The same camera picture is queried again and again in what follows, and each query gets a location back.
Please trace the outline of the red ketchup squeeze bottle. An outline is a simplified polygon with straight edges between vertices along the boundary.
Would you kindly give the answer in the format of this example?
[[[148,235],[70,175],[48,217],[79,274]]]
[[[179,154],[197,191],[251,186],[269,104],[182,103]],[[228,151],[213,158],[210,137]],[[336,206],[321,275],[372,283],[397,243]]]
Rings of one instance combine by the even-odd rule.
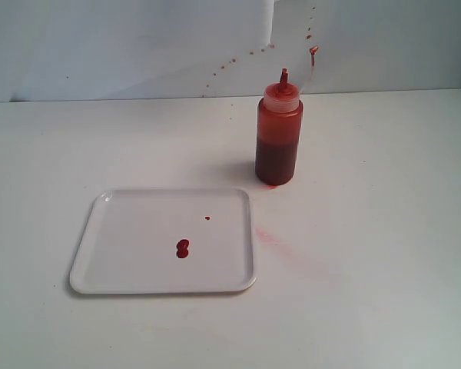
[[[294,176],[303,102],[299,88],[288,81],[287,69],[280,80],[268,85],[257,106],[255,174],[264,184],[284,185]]]

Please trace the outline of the white rectangular tray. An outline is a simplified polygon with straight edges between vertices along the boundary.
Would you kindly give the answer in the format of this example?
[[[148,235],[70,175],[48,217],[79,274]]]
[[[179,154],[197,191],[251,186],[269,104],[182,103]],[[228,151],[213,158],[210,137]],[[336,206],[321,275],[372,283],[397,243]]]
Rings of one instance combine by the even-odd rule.
[[[189,255],[176,256],[181,239]],[[97,196],[69,274],[85,295],[240,293],[257,278],[247,192],[118,188]]]

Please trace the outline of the red ketchup blob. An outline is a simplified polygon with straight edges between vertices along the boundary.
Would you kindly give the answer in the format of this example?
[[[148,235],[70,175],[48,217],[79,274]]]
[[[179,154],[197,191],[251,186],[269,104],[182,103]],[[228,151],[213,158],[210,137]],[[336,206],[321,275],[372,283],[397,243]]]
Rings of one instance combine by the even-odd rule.
[[[176,256],[180,259],[186,258],[189,255],[190,242],[188,239],[181,239],[176,245]]]

